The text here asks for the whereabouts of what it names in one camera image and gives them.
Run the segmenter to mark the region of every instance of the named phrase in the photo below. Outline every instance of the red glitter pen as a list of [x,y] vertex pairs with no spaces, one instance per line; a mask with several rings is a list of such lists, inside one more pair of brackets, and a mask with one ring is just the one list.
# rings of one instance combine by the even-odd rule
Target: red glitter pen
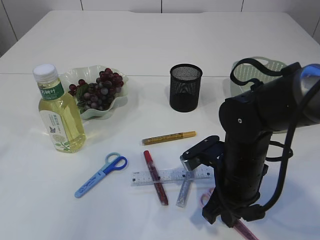
[[[150,171],[150,175],[152,177],[152,180],[159,181],[160,177],[159,177],[157,169],[154,165],[154,161],[151,158],[150,152],[148,150],[146,150],[143,152],[143,155],[144,155],[144,158],[146,161],[146,165],[148,166],[148,169]],[[154,183],[154,187],[155,187],[156,193],[158,194],[161,205],[168,206],[169,205],[168,198],[167,198],[166,192],[164,190],[164,187],[162,186],[162,183],[161,182]]]

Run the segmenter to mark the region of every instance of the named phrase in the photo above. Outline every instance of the yellow liquid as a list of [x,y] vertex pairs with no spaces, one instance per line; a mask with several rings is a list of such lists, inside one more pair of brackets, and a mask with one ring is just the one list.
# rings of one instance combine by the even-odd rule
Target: yellow liquid
[[[58,84],[60,84],[59,78],[54,82],[46,84],[38,83],[38,86],[42,89],[50,89]],[[65,92],[64,95],[55,100],[41,99],[39,102],[39,112],[42,110],[55,112],[61,117],[65,134],[70,143],[70,150],[57,150],[64,153],[77,152],[84,145],[86,135],[74,98],[69,93]]]

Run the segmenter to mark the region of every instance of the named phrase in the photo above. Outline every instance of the bottle label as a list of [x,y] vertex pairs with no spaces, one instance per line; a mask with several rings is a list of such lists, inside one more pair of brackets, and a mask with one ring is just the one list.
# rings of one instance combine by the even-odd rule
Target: bottle label
[[51,88],[39,87],[39,89],[40,89],[40,93],[42,95],[42,98],[44,100],[55,100],[55,99],[60,98],[65,93],[61,82],[57,86],[54,86]]
[[53,111],[42,110],[40,116],[44,122],[54,147],[60,151],[71,151],[61,116]]

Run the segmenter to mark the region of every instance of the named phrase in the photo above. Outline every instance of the grapes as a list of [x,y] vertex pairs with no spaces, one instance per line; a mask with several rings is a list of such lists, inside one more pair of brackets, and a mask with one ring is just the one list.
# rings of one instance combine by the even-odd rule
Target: grapes
[[68,91],[68,93],[69,93],[71,96],[74,96],[74,95],[75,95],[75,91]]
[[103,95],[107,95],[109,90],[108,88],[104,87],[104,88],[101,88],[100,92],[103,94]]
[[[88,109],[108,110],[110,104],[115,99],[115,94],[121,93],[124,82],[123,77],[119,73],[113,72],[107,67],[104,71],[99,72],[99,76],[95,79],[95,82],[86,84],[84,79],[79,79],[78,85],[69,85],[70,91],[68,93],[77,97],[77,105],[81,113]],[[79,90],[81,91],[81,95],[76,95],[77,90],[83,85],[86,86]]]
[[87,105],[87,104],[84,106],[84,110],[85,110],[85,111],[87,111],[87,110],[90,109],[90,108],[91,108],[91,106],[89,106],[89,105]]
[[96,91],[95,87],[88,87],[88,93],[93,94]]
[[115,95],[115,94],[116,94],[116,92],[117,92],[116,88],[114,88],[114,87],[110,87],[110,89],[109,89],[109,95],[110,95],[110,96]]
[[90,100],[91,100],[92,103],[98,102],[98,96],[95,95],[95,94],[92,94],[91,97],[90,97]]
[[112,87],[112,82],[111,81],[105,81],[104,83],[103,83],[103,86],[105,87],[105,88],[107,88],[107,89],[109,89],[109,88],[111,88]]
[[104,70],[107,74],[112,74],[112,70],[110,69],[110,68],[106,68],[105,70]]
[[91,97],[91,94],[90,94],[89,92],[86,92],[86,93],[83,95],[83,98],[84,98],[85,100],[89,100],[90,97]]
[[97,109],[98,108],[98,103],[96,103],[96,102],[91,103],[91,108],[92,109]]
[[77,86],[74,85],[74,84],[70,84],[70,85],[69,85],[69,89],[70,89],[71,91],[75,91],[75,90],[77,90]]
[[78,81],[78,83],[79,83],[80,86],[82,86],[82,85],[86,84],[86,81],[83,80],[83,79],[80,79],[80,80]]
[[104,81],[107,81],[107,80],[108,80],[108,75],[106,73],[102,73],[100,75],[100,81],[104,82]]
[[107,99],[106,99],[106,102],[110,104],[110,103],[112,103],[112,101],[113,101],[114,99],[115,99],[115,98],[114,98],[113,96],[108,96]]

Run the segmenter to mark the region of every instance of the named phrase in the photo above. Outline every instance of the green basket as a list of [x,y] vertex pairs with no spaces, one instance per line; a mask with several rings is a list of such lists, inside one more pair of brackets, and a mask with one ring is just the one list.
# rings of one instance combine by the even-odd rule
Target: green basket
[[[261,62],[266,68],[272,70],[272,71],[280,71],[282,68],[286,67],[287,65],[281,61],[271,60],[263,56],[253,56],[252,59],[256,59],[259,62]],[[238,62],[236,61],[232,65],[232,69],[235,67],[235,65]],[[266,83],[271,82],[274,79],[279,78],[278,76],[268,76],[260,72],[258,69],[256,69],[254,66],[250,64],[241,64],[234,70],[235,77],[240,81],[247,81],[249,79],[259,79],[260,81]],[[246,91],[250,90],[250,86],[253,83],[250,82],[246,84],[245,86],[239,86],[231,81],[230,83],[230,90],[231,90],[231,96],[237,96],[239,94],[242,94]]]

